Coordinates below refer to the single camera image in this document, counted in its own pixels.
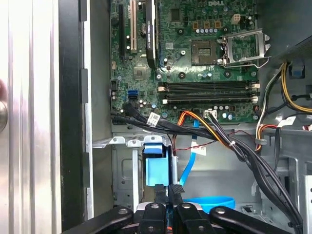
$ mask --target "screw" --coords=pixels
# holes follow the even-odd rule
[[[126,209],[120,209],[118,211],[118,214],[120,214],[120,215],[125,215],[126,213],[128,213],[128,211]]]
[[[184,203],[184,204],[182,205],[182,207],[183,207],[184,209],[189,209],[191,206],[190,206],[190,204]]]
[[[153,205],[151,205],[151,207],[152,207],[153,209],[159,208],[159,206],[158,206],[157,204],[153,204]]]
[[[216,208],[215,210],[218,214],[225,214],[225,210],[222,208]]]

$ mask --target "expansion slot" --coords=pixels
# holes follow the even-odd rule
[[[258,84],[252,81],[184,82],[160,83],[159,92],[199,93],[199,92],[242,92],[257,91]]]
[[[118,5],[119,19],[119,57],[122,61],[125,59],[125,16],[123,12],[123,4]]]
[[[137,1],[130,0],[131,53],[137,52]]]
[[[156,69],[156,36],[155,19],[156,6],[155,0],[146,0],[146,58],[150,68]]]
[[[258,97],[250,94],[184,94],[166,95],[163,104],[185,104],[185,103],[230,103],[230,102],[252,102],[257,103]]]

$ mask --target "green circuit board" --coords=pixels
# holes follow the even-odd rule
[[[156,1],[157,20],[157,61],[158,67],[151,69],[146,59],[146,36],[144,35],[145,12],[144,0],[136,4],[136,51],[130,50],[131,35],[131,0],[111,1],[111,81],[115,89],[112,91],[112,110],[122,111],[123,105],[129,101],[127,92],[137,90],[138,98],[131,100],[138,111],[149,116],[155,112],[163,118],[177,122],[180,112],[194,110],[217,109],[217,119],[221,123],[255,122],[255,103],[181,103],[177,105],[163,104],[163,95],[159,92],[159,84],[196,83],[232,81],[233,86],[240,81],[257,82],[255,67],[225,69],[216,60],[222,50],[216,41],[222,35],[239,33],[255,29],[254,0],[158,0]],[[123,9],[124,22],[120,22],[119,11]],[[233,15],[239,14],[242,20],[233,23]],[[120,24],[124,25],[121,34]],[[120,36],[125,37],[125,56],[120,57]],[[246,37],[233,43],[234,58],[256,55],[256,38]],[[199,56],[208,58],[212,65],[207,65]]]

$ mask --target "cable bundle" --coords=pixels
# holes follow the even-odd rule
[[[294,228],[296,234],[303,233],[302,231],[302,217],[297,210],[295,204],[292,202],[288,192],[280,182],[273,169],[268,163],[259,156],[246,143],[237,139],[234,136],[227,135],[217,120],[209,115],[209,120],[213,127],[210,126],[206,120],[193,112],[184,111],[179,119],[178,125],[173,124],[165,119],[160,119],[155,128],[146,124],[147,118],[142,116],[131,104],[127,104],[125,109],[132,118],[122,117],[118,114],[113,114],[114,121],[120,123],[133,124],[148,131],[173,134],[173,135],[196,135],[205,137],[210,140],[219,141],[228,149],[232,150],[238,160],[245,162],[253,172],[253,175],[259,185],[260,189],[267,196],[267,198],[275,204],[290,220],[291,226]],[[182,126],[186,116],[191,116],[200,121],[203,128],[192,128]]]

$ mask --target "red wire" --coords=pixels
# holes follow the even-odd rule
[[[239,133],[239,132],[242,132],[242,133],[247,134],[248,136],[250,136],[251,139],[254,140],[254,137],[253,137],[252,135],[250,135],[249,133],[247,133],[247,132],[245,132],[245,131],[243,131],[243,130],[237,130],[237,131],[235,131],[235,132],[230,133],[229,135],[235,134],[235,133]],[[191,147],[184,148],[184,149],[175,149],[174,151],[190,150],[190,149],[192,149],[192,148],[198,148],[198,147],[201,147],[201,146],[210,145],[210,144],[215,143],[215,142],[216,142],[216,140],[214,140],[214,141],[212,141],[212,142],[208,142],[208,143],[202,144],[202,145],[191,146]]]

